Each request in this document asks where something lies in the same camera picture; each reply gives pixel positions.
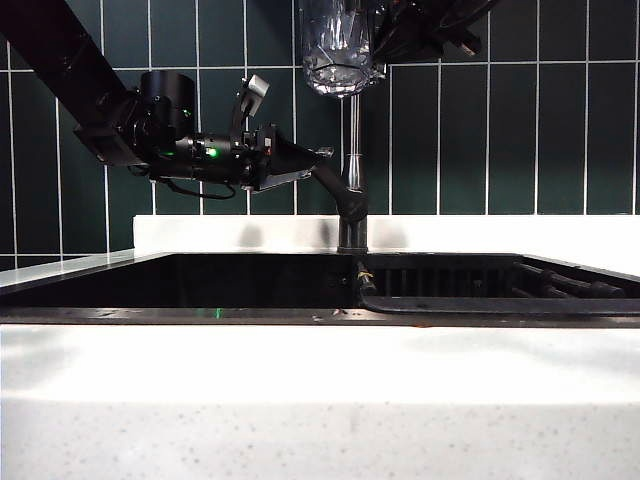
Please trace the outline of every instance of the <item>faucet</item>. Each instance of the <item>faucet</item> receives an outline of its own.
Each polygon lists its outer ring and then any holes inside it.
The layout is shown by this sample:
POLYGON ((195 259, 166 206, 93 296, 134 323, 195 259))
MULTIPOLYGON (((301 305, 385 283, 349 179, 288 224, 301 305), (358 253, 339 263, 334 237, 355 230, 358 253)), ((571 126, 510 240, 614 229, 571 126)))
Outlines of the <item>faucet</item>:
MULTIPOLYGON (((338 253, 367 253, 367 214, 369 197, 362 171, 362 112, 360 96, 351 97, 351 145, 344 159, 342 176, 326 163, 319 163, 311 170, 313 177, 333 196, 340 215, 338 253)), ((328 148, 316 152, 325 158, 333 155, 328 148)))
MULTIPOLYGON (((351 132, 350 150, 342 169, 342 181, 348 189, 360 191, 366 195, 366 182, 362 163, 362 110, 360 95, 351 97, 351 132)), ((367 217, 356 221, 349 221, 340 217, 340 232, 338 240, 340 253, 367 253, 367 217)))

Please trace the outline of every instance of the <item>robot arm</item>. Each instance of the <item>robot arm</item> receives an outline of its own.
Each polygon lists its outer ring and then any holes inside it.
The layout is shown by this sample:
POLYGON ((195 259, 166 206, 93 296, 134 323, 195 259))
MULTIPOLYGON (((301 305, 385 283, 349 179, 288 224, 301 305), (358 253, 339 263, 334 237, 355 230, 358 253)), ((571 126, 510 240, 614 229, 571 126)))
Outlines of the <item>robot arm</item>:
MULTIPOLYGON (((260 192, 308 177, 327 152, 316 154, 287 141, 275 125, 249 132, 269 84, 257 76, 245 80, 236 98, 228 132, 197 133, 194 128, 194 83, 173 71, 142 75, 140 88, 127 90, 89 34, 63 0, 4 0, 0 31, 33 67, 40 79, 78 122, 76 134, 97 159, 126 166, 138 175, 183 190, 172 179, 185 178, 234 185, 260 192)), ((316 176, 338 203, 361 203, 366 195, 348 190, 331 169, 316 176)))

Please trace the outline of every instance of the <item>sink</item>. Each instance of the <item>sink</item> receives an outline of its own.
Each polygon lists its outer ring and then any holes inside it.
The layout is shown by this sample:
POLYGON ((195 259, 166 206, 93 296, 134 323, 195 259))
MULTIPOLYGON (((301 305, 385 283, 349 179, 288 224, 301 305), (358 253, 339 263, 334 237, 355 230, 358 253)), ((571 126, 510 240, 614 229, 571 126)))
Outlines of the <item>sink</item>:
POLYGON ((172 254, 0 288, 0 307, 640 316, 640 279, 512 254, 172 254))

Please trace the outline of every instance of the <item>grout line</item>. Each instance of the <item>grout line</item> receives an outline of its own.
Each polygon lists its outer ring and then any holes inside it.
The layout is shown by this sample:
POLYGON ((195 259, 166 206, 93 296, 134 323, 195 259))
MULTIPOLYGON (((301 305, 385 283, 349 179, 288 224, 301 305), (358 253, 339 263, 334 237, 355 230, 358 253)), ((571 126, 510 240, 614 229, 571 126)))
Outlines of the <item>grout line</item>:
MULTIPOLYGON (((65 253, 65 257, 90 257, 104 253, 65 253)), ((13 257, 13 253, 0 253, 0 257, 13 257)), ((18 257, 60 257, 59 253, 19 253, 18 257)))
POLYGON ((585 85, 584 85, 584 172, 582 185, 582 214, 587 215, 587 204, 589 200, 589 41, 591 23, 591 2, 587 0, 587 21, 586 21, 586 41, 585 41, 585 85))
POLYGON ((393 67, 389 67, 389 215, 393 215, 393 67))
POLYGON ((100 52, 104 55, 104 0, 100 0, 100 52))
POLYGON ((487 14, 487 118, 484 162, 484 214, 489 215, 489 187, 491 168, 491 12, 487 14))
MULTIPOLYGON (((442 65, 446 67, 463 67, 463 66, 483 66, 489 62, 442 62, 442 65)), ((492 61, 491 65, 583 65, 587 63, 585 60, 514 60, 514 61, 492 61)), ((592 64, 625 64, 625 63, 640 63, 640 60, 589 60, 592 64)), ((393 67, 437 67, 437 62, 422 62, 422 63, 392 63, 393 67)))
POLYGON ((16 204, 16 146, 13 125, 13 83, 11 74, 11 48, 7 42, 7 89, 9 93, 9 139, 11 153, 11 210, 13 214, 13 264, 18 268, 18 209, 16 204))
POLYGON ((64 254, 64 240, 62 235, 62 165, 60 158, 60 102, 55 99, 56 106, 56 168, 58 175, 58 247, 60 259, 64 254))
MULTIPOLYGON (((249 43, 247 35, 247 0, 242 0, 242 28, 244 36, 244 78, 248 80, 249 76, 249 43)), ((249 119, 247 118, 247 129, 249 128, 249 119)), ((251 193, 247 190, 247 215, 251 215, 251 193)))
MULTIPOLYGON (((491 65, 584 65, 587 63, 585 60, 520 60, 520 61, 492 61, 491 65)), ((589 60, 589 64, 592 65, 606 65, 606 64, 640 64, 640 59, 629 60, 589 60)), ((402 68, 402 67, 437 67, 438 65, 445 67, 468 67, 468 66, 484 66, 488 62, 425 62, 425 63, 391 63, 390 67, 402 68)), ((162 66, 162 67, 114 67, 116 72, 127 71, 150 71, 150 70, 245 70, 246 69, 262 69, 262 70, 289 70, 291 68, 302 69, 301 65, 225 65, 225 66, 210 66, 210 67, 194 67, 191 66, 162 66)), ((11 70, 12 73, 34 73, 32 69, 17 69, 11 70)), ((0 69, 0 73, 9 73, 7 69, 0 69)))
MULTIPOLYGON (((104 55, 104 0, 100 0, 100 51, 104 55)), ((111 225, 109 211, 109 169, 106 165, 103 167, 104 175, 104 230, 105 230, 105 247, 106 252, 111 252, 111 225)))
POLYGON ((536 151, 533 173, 533 214, 538 215, 540 195, 540 0, 536 2, 536 151))
MULTIPOLYGON (((291 0, 291 63, 296 63, 296 4, 291 0)), ((291 69, 293 85, 293 143, 298 143, 298 106, 296 91, 296 69, 291 69)), ((293 214, 298 215, 298 182, 293 182, 293 214)))
MULTIPOLYGON (((196 105, 198 108, 198 132, 202 132, 202 101, 200 97, 200 2, 194 0, 196 20, 196 105)), ((200 195, 204 193, 204 182, 198 182, 200 195)), ((204 215, 204 198, 199 198, 200 215, 204 215)))
POLYGON ((111 253, 111 209, 109 208, 109 167, 104 165, 104 223, 106 236, 106 251, 111 253))
MULTIPOLYGON (((152 60, 151 60, 151 0, 147 0, 147 43, 149 48, 147 49, 148 52, 148 60, 149 60, 149 66, 148 69, 149 71, 153 70, 152 68, 152 60)), ((153 214, 156 215, 157 214, 157 204, 156 204, 156 182, 151 182, 151 208, 153 211, 153 214)))
MULTIPOLYGON (((640 45, 640 0, 636 0, 636 60, 640 45)), ((635 104, 633 115, 633 180, 631 193, 631 214, 636 215, 638 203, 638 62, 635 65, 635 104)))
POLYGON ((436 215, 441 213, 442 177, 442 63, 438 62, 438 146, 436 150, 436 215))
POLYGON ((340 99, 340 175, 344 170, 344 98, 340 99))

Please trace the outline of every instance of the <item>dark green tile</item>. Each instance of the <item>dark green tile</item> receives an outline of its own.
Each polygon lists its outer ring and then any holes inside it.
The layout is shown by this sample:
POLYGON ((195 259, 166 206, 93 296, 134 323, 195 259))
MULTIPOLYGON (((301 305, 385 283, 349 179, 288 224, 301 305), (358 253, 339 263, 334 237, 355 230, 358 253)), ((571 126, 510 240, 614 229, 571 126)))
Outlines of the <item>dark green tile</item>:
POLYGON ((147 67, 149 42, 147 2, 104 3, 105 56, 114 67, 147 67))
POLYGON ((540 0, 540 58, 584 60, 586 22, 585 0, 540 0))
MULTIPOLYGON (((250 128, 255 129, 261 124, 275 123, 280 132, 291 140, 293 138, 293 75, 291 69, 255 70, 249 72, 249 77, 252 74, 262 77, 270 83, 271 87, 260 111, 249 122, 250 128)), ((289 183, 252 195, 251 213, 256 215, 293 213, 293 184, 289 183)))
POLYGON ((591 60, 635 58, 636 2, 590 0, 589 58, 591 60))
POLYGON ((295 48, 295 64, 302 65, 302 19, 300 17, 300 0, 295 0, 294 4, 295 20, 293 29, 295 32, 294 48, 295 48))
POLYGON ((246 1, 249 65, 291 65, 291 2, 246 1))
POLYGON ((60 257, 18 257, 18 268, 35 267, 36 265, 46 265, 47 263, 59 262, 60 257))
POLYGON ((244 65, 242 1, 199 0, 200 65, 244 65))
POLYGON ((0 70, 7 68, 7 40, 0 34, 0 70))
MULTIPOLYGON (((202 130, 207 133, 226 134, 231 123, 231 111, 236 93, 242 85, 242 70, 203 70, 200 72, 202 103, 202 130)), ((226 193, 221 185, 206 184, 207 193, 226 193)), ((206 214, 240 215, 247 212, 247 195, 236 188, 231 200, 205 200, 206 214)))
MULTIPOLYGON (((138 85, 144 71, 118 72, 122 82, 138 85)), ((146 177, 134 177, 124 167, 110 167, 109 239, 111 251, 133 247, 133 217, 152 212, 151 185, 146 177)))
POLYGON ((55 102, 34 73, 13 75, 18 251, 59 251, 55 102))
POLYGON ((76 121, 60 108, 63 251, 106 251, 104 167, 73 133, 76 121))
POLYGON ((196 11, 193 0, 151 0, 153 66, 196 65, 196 11))
POLYGON ((482 41, 482 51, 473 57, 470 57, 463 50, 459 49, 451 43, 447 43, 444 48, 443 62, 486 62, 487 61, 487 43, 488 43, 488 18, 485 16, 469 27, 469 31, 480 38, 482 41))
POLYGON ((436 212, 438 69, 393 69, 393 213, 436 212))
POLYGON ((536 67, 491 68, 489 213, 534 211, 536 67))
MULTIPOLYGON (((194 180, 174 180, 180 188, 192 192, 200 191, 200 182, 194 180)), ((196 215, 200 213, 200 199, 192 195, 173 192, 168 186, 156 185, 156 213, 158 215, 196 215)))
MULTIPOLYGON (((298 144, 317 149, 333 147, 328 163, 340 174, 340 100, 316 94, 304 81, 301 69, 296 71, 296 118, 298 144)), ((303 215, 334 215, 333 197, 313 177, 298 182, 298 213, 303 215)))
POLYGON ((500 2, 491 10, 491 60, 535 60, 538 0, 500 2))
POLYGON ((581 214, 585 66, 543 65, 540 77, 538 211, 581 214))
POLYGON ((6 73, 0 73, 0 253, 13 253, 11 135, 6 73))
POLYGON ((441 213, 485 211, 487 69, 442 69, 441 213))
POLYGON ((589 67, 587 209, 631 213, 633 200, 635 67, 589 67))
POLYGON ((14 257, 0 257, 0 272, 13 270, 15 265, 14 257))
MULTIPOLYGON (((389 213, 389 82, 370 87, 362 94, 362 153, 369 193, 369 213, 389 213)), ((349 125, 349 99, 344 103, 345 125, 349 125)), ((345 154, 349 133, 345 130, 345 154)))

